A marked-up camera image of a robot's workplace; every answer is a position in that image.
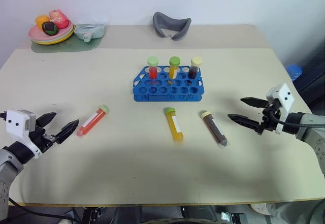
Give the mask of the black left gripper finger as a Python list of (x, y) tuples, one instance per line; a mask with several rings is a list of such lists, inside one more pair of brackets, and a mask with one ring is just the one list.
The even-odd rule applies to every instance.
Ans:
[(79, 124), (79, 120), (74, 120), (74, 121), (71, 121), (69, 122), (68, 124), (66, 124), (62, 129), (61, 131), (55, 135), (55, 142), (57, 144), (61, 144), (63, 143), (74, 131), (75, 129), (77, 128)]
[(45, 113), (39, 118), (36, 119), (36, 126), (37, 127), (45, 127), (48, 125), (53, 118), (56, 116), (56, 112)]

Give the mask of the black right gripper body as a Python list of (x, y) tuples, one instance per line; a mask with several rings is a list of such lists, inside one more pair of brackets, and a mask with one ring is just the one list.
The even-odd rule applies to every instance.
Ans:
[(273, 102), (267, 102), (266, 100), (262, 100), (258, 103), (258, 108), (263, 108), (262, 111), (262, 122), (257, 126), (255, 132), (259, 135), (263, 133), (264, 130), (274, 131), (276, 130), (276, 126), (278, 124), (277, 120), (280, 118), (280, 110), (281, 107), (279, 100), (274, 100)]

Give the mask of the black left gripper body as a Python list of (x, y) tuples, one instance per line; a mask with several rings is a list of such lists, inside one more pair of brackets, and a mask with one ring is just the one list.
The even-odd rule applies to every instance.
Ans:
[(36, 127), (33, 132), (30, 132), (29, 138), (41, 153), (45, 153), (54, 143), (57, 143), (57, 138), (54, 135), (46, 134), (46, 130), (41, 127)]

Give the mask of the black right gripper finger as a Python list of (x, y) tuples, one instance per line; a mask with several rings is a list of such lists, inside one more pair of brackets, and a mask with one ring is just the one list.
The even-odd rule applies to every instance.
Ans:
[(255, 108), (265, 108), (267, 106), (266, 100), (262, 100), (254, 97), (240, 98), (240, 101)]
[(241, 126), (247, 127), (247, 128), (252, 129), (254, 131), (259, 129), (259, 126), (260, 126), (259, 122), (251, 120), (246, 116), (239, 115), (239, 114), (228, 114), (227, 116), (233, 122), (235, 122), (235, 123), (237, 123), (237, 124), (239, 124)]

